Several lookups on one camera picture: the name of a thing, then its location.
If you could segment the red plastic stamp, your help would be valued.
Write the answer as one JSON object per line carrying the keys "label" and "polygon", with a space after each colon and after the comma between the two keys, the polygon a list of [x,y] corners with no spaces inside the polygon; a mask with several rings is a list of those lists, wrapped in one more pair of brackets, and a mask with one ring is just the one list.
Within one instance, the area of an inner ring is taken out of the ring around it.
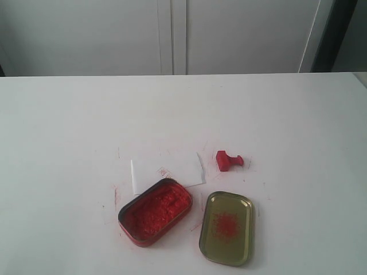
{"label": "red plastic stamp", "polygon": [[216,154],[216,161],[218,165],[218,169],[221,172],[227,172],[231,169],[233,166],[243,166],[244,165],[244,159],[237,155],[236,157],[229,156],[226,151],[219,150]]}

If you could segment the red ink tin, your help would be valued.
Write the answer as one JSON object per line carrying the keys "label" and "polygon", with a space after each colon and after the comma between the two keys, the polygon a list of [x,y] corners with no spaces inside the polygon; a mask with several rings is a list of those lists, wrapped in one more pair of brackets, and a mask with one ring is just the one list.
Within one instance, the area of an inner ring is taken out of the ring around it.
{"label": "red ink tin", "polygon": [[192,195],[184,186],[164,178],[121,208],[119,226],[136,246],[148,247],[184,218],[192,205]]}

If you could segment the white paper sheet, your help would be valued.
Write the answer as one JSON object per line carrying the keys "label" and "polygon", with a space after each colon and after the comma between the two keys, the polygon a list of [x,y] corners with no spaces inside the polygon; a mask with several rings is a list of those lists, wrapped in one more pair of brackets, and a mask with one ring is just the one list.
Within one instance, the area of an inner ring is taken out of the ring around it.
{"label": "white paper sheet", "polygon": [[161,179],[170,178],[184,187],[205,184],[205,170],[196,152],[137,156],[131,159],[134,195],[140,195]]}

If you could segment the gold tin lid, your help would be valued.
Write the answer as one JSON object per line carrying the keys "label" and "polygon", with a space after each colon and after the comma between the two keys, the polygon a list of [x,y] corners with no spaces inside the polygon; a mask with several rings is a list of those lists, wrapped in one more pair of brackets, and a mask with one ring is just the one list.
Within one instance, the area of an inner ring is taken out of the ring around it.
{"label": "gold tin lid", "polygon": [[216,191],[208,196],[199,239],[209,261],[241,266],[252,254],[254,206],[245,196]]}

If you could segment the white cabinet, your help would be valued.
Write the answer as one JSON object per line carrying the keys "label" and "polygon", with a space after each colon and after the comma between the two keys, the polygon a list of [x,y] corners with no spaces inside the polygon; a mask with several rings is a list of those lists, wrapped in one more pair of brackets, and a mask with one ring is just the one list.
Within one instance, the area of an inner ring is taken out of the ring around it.
{"label": "white cabinet", "polygon": [[332,1],[2,1],[7,76],[309,72]]}

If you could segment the dark vertical post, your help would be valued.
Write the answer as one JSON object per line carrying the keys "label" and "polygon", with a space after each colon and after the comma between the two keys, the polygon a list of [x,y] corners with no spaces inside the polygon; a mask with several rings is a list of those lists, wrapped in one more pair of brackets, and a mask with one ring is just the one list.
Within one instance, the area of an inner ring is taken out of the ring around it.
{"label": "dark vertical post", "polygon": [[312,73],[332,71],[357,3],[357,0],[333,1],[311,67]]}

